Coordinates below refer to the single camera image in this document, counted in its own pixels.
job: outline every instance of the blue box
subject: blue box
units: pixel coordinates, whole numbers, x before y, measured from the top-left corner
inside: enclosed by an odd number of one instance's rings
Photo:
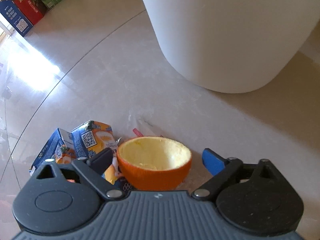
[[[63,163],[65,154],[70,158],[76,158],[72,135],[61,128],[57,128],[33,162],[29,170],[30,175],[32,175],[46,159],[55,159],[56,162]]]
[[[0,13],[22,37],[33,27],[32,23],[23,15],[12,0],[0,2]]]

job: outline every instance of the red box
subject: red box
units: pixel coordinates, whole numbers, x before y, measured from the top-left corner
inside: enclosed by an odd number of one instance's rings
[[[12,0],[19,10],[35,25],[47,11],[41,0]]]

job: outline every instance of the screw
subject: screw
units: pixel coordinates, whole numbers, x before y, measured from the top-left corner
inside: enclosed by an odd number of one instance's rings
[[[196,189],[193,193],[196,197],[207,197],[210,195],[210,191],[205,188]]]
[[[109,198],[120,198],[123,196],[123,193],[119,189],[112,189],[107,192],[107,197]]]

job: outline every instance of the crumpled packaging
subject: crumpled packaging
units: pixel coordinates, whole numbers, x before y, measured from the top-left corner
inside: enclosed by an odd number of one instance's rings
[[[71,134],[77,157],[90,158],[105,148],[111,148],[113,150],[112,164],[104,172],[103,177],[124,192],[132,189],[132,185],[119,169],[116,158],[118,145],[113,138],[110,125],[90,120],[72,130]]]

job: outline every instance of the snack wrapper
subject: snack wrapper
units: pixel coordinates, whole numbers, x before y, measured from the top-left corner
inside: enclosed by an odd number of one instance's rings
[[[76,158],[71,133],[57,128],[50,136],[49,140],[41,149],[39,155],[30,167],[30,175],[46,160],[55,159],[56,163],[71,163]]]
[[[132,189],[132,185],[119,170],[116,158],[118,145],[113,138],[110,125],[90,120],[75,128],[71,134],[77,157],[90,158],[105,148],[111,148],[113,150],[112,164],[104,172],[103,177],[124,192]]]
[[[134,115],[130,115],[128,119],[128,131],[129,137],[143,137],[143,136],[159,136],[166,137],[163,131],[146,121],[142,117],[136,118]]]

